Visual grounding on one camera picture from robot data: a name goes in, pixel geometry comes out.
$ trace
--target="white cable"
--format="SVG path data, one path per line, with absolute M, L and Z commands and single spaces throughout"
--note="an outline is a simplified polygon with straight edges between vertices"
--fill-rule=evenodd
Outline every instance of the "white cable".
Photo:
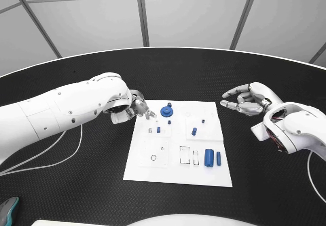
M 51 167 L 51 166 L 55 166 L 55 165 L 61 164 L 61 163 L 62 163 L 64 161 L 67 161 L 67 160 L 75 155 L 75 153 L 78 152 L 78 149 L 80 149 L 80 147 L 81 147 L 81 143 L 83 143 L 83 125 L 81 125 L 81 139 L 80 139 L 80 144 L 78 144 L 78 147 L 77 147 L 77 150 L 75 150 L 74 154 L 73 154 L 67 159 L 64 159 L 62 161 L 57 162 L 55 164 L 51 164 L 51 165 L 47 165 L 47 166 L 39 166 L 39 167 L 34 167 L 34 168 L 28 168 L 28 169 L 21 169 L 21 170 L 16 170 L 16 171 L 3 173 L 3 174 L 0 174 L 0 176 L 5 176 L 5 175 L 12 174 L 12 173 L 23 172 L 23 171 L 28 171 L 28 170 L 42 169 L 42 168 L 47 168 L 47 167 Z
M 34 156 L 31 159 L 28 159 L 26 161 L 21 162 L 16 166 L 10 167 L 9 169 L 6 169 L 3 172 L 0 172 L 0 175 L 3 173 L 6 173 L 8 171 L 13 170 L 15 168 L 18 168 L 19 166 L 22 166 L 23 164 L 26 164 L 29 161 L 32 161 L 35 158 L 38 158 L 55 145 L 57 143 L 60 142 L 61 138 L 64 137 L 67 131 L 64 131 L 64 133 L 61 134 L 58 140 L 55 141 L 55 143 L 51 145 L 51 147 L 41 153 L 38 154 L 36 156 Z
M 313 154 L 313 152 L 311 151 L 309 157 L 308 157 L 308 176 L 309 176 L 309 180 L 311 180 L 312 186 L 313 186 L 313 188 L 315 188 L 315 191 L 316 191 L 316 193 L 318 193 L 321 199 L 322 199 L 322 200 L 325 201 L 325 203 L 326 203 L 325 198 L 322 197 L 321 193 L 318 192 L 318 189 L 316 189 L 316 187 L 315 187 L 315 183 L 313 183 L 313 180 L 312 180 L 312 176 L 311 176 L 309 163 L 311 163 L 311 157 L 312 157 L 312 154 Z

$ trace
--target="wall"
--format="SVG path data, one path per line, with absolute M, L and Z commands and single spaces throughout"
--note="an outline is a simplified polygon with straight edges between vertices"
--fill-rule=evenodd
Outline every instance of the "wall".
M 325 0 L 0 0 L 0 76 L 143 46 L 236 49 L 326 66 Z

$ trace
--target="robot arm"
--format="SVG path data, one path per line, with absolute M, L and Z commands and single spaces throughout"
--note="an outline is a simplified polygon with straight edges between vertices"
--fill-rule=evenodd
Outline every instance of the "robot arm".
M 136 115 L 156 117 L 143 94 L 127 88 L 116 73 L 0 107 L 0 164 L 19 149 L 87 123 L 101 112 L 111 114 L 114 124 Z
M 326 115 L 311 106 L 285 103 L 259 82 L 238 86 L 223 97 L 237 93 L 238 103 L 223 100 L 221 105 L 249 116 L 266 113 L 264 121 L 251 128 L 259 140 L 272 138 L 286 153 L 309 149 L 326 161 Z

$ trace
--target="black table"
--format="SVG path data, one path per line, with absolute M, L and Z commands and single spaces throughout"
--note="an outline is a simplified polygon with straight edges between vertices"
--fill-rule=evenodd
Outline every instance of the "black table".
M 259 81 L 285 102 L 326 112 L 326 70 L 250 53 L 198 48 L 137 48 L 57 60 L 0 78 L 0 106 L 22 101 L 104 72 L 122 75 L 148 99 L 215 101 L 224 133 L 233 188 L 124 181 L 135 119 L 113 125 L 104 114 L 84 125 L 81 149 L 55 167 L 0 177 L 0 201 L 22 199 L 18 226 L 38 219 L 127 225 L 178 213 L 215 215 L 260 226 L 326 225 L 326 204 L 308 178 L 309 151 L 287 155 L 270 140 L 259 142 L 250 127 L 263 116 L 246 117 L 220 105 L 223 93 Z M 75 151 L 81 128 L 67 132 L 52 150 L 25 168 L 57 163 Z M 44 151 L 60 135 L 22 149 L 0 170 Z M 326 163 L 311 166 L 326 197 Z

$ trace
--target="round table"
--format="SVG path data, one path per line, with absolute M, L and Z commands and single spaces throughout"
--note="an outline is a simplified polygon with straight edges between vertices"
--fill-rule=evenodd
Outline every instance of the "round table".
M 22 199 L 18 226 L 39 219 L 100 225 L 127 225 L 168 214 L 205 214 L 260 226 L 326 224 L 326 204 L 308 178 L 308 155 L 277 152 L 259 142 L 246 117 L 220 105 L 223 93 L 259 81 L 285 102 L 326 112 L 322 67 L 260 54 L 207 48 L 132 48 L 68 57 L 0 78 L 0 106 L 12 104 L 104 72 L 122 75 L 146 99 L 217 102 L 233 188 L 124 181 L 135 119 L 114 125 L 101 114 L 84 125 L 81 148 L 55 167 L 0 177 L 0 202 Z M 57 163 L 75 151 L 81 128 L 23 168 Z M 6 160 L 5 170 L 41 153 L 60 134 L 36 142 Z M 326 197 L 326 163 L 312 156 L 315 185 Z

